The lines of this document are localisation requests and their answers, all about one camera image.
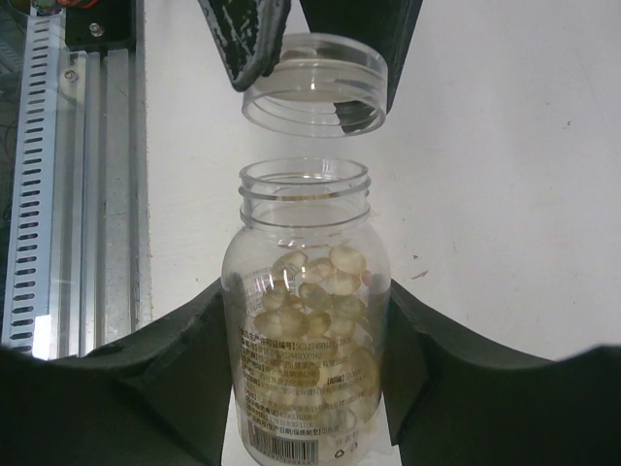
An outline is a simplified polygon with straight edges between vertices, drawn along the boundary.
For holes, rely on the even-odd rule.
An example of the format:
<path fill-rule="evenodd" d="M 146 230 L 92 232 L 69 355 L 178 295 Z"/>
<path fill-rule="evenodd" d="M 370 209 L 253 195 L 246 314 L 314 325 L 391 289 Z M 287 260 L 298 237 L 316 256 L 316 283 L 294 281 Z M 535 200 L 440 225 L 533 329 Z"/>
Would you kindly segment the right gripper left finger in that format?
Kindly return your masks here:
<path fill-rule="evenodd" d="M 83 357 L 1 352 L 5 465 L 217 465 L 231 393 L 222 290 Z"/>

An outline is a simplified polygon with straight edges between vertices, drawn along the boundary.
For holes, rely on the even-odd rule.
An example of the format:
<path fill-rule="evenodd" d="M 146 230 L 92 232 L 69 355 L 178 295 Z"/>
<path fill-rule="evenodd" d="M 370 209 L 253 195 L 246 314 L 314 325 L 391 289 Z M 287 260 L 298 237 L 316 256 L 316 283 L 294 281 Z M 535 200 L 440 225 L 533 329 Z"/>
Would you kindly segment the clear bottle cap orange label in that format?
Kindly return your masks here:
<path fill-rule="evenodd" d="M 387 96 L 388 66 L 376 50 L 333 34 L 287 34 L 272 73 L 244 92 L 242 111 L 278 133 L 340 138 L 378 129 Z"/>

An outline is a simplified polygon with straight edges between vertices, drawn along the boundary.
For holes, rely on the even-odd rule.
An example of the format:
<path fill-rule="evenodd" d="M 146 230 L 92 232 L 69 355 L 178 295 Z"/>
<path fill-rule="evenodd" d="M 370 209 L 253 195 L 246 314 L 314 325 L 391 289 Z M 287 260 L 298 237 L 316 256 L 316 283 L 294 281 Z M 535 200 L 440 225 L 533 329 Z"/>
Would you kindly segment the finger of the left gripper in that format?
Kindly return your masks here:
<path fill-rule="evenodd" d="M 387 114 L 392 109 L 420 1 L 303 1 L 310 33 L 333 34 L 363 43 L 388 66 Z"/>
<path fill-rule="evenodd" d="M 244 92 L 279 62 L 289 0 L 199 0 L 230 84 Z"/>

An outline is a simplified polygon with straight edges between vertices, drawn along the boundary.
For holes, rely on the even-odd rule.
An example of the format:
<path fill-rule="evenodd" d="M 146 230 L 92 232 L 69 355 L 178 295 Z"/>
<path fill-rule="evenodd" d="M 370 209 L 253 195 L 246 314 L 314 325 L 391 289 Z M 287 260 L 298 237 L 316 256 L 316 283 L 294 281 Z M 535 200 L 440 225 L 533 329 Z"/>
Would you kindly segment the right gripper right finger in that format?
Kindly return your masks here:
<path fill-rule="evenodd" d="M 616 465 L 620 349 L 561 361 L 476 334 L 391 286 L 382 364 L 405 465 Z"/>

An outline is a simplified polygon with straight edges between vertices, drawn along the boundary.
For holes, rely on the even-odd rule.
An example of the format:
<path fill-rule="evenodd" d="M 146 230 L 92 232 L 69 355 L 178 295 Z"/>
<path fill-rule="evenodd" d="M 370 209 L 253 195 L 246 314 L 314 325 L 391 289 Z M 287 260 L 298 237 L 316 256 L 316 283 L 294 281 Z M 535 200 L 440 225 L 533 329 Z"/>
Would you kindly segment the clear bottle yellow pills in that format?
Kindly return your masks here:
<path fill-rule="evenodd" d="M 257 162 L 221 286 L 238 428 L 262 465 L 355 465 L 381 401 L 391 272 L 365 165 Z"/>

